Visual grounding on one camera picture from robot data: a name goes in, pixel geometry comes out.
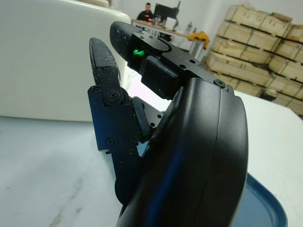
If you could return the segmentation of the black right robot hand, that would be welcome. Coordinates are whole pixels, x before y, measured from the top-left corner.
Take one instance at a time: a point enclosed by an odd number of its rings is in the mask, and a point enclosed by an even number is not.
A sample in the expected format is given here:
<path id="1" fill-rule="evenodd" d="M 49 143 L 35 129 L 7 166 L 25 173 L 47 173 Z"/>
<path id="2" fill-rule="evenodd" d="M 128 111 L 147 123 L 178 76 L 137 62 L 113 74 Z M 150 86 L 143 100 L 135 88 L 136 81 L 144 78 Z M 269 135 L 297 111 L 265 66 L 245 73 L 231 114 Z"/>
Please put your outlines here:
<path id="1" fill-rule="evenodd" d="M 170 105 L 163 115 L 130 97 L 107 45 L 89 40 L 88 89 L 98 150 L 111 154 L 118 227 L 228 227 L 245 187 L 248 127 L 232 86 L 189 53 L 124 22 L 110 42 L 142 83 Z"/>

